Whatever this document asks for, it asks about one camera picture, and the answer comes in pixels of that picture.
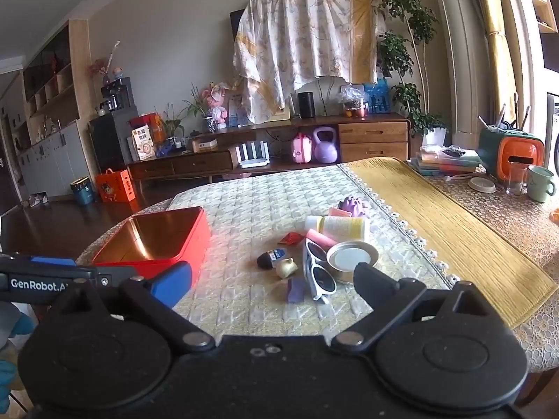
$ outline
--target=drawer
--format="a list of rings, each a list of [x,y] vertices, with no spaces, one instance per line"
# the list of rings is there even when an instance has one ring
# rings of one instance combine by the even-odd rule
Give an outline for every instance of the drawer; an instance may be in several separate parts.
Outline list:
[[[407,144],[346,144],[340,145],[342,162],[353,162],[369,157],[395,157],[400,160],[407,159]]]
[[[407,142],[407,122],[339,124],[341,144],[370,144],[374,142]]]
[[[150,161],[134,162],[129,165],[132,180],[158,178],[174,174],[171,159],[153,159]]]
[[[228,172],[233,169],[231,153],[229,151],[216,151],[177,156],[173,159],[176,175],[203,172]]]

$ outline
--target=bottle label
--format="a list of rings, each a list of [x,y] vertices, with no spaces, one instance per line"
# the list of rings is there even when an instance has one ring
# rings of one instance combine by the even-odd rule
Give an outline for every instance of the bottle label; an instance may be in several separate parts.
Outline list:
[[[270,260],[272,260],[273,262],[275,262],[276,260],[279,260],[280,258],[285,257],[285,250],[283,249],[274,249],[274,250],[270,250],[270,252],[268,252],[270,255]]]

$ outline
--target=blue trash can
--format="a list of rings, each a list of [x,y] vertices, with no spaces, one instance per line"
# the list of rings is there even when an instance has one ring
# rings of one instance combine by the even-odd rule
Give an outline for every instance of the blue trash can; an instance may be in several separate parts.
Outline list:
[[[91,181],[88,176],[75,180],[71,183],[70,188],[80,205],[87,205],[95,201],[95,194],[93,193],[93,187],[91,187]]]

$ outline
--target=sunglasses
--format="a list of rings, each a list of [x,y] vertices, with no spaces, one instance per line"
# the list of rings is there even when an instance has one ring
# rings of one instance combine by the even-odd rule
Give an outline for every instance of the sunglasses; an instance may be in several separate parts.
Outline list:
[[[337,288],[336,281],[325,269],[327,264],[326,252],[318,244],[306,239],[303,244],[303,274],[311,289],[312,299],[322,299],[325,304],[329,303],[325,296],[334,294]]]

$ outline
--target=wooden tv cabinet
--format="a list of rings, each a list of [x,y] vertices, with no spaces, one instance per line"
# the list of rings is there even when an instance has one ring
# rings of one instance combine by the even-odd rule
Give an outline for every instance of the wooden tv cabinet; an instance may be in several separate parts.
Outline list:
[[[280,171],[311,169],[323,167],[316,161],[294,163],[288,159],[270,159],[264,167],[243,169],[237,162],[235,146],[259,140],[261,131],[300,128],[303,132],[312,131],[316,126],[332,126],[337,130],[339,156],[337,162],[352,162],[369,157],[409,158],[410,122],[398,114],[382,114],[364,118],[345,116],[316,117],[308,119],[293,118],[235,128],[227,128],[210,134],[195,137],[198,141],[217,140],[215,151],[197,154],[179,154],[133,162],[128,166],[133,181],[152,179],[171,179],[201,177],[231,173],[273,173]]]

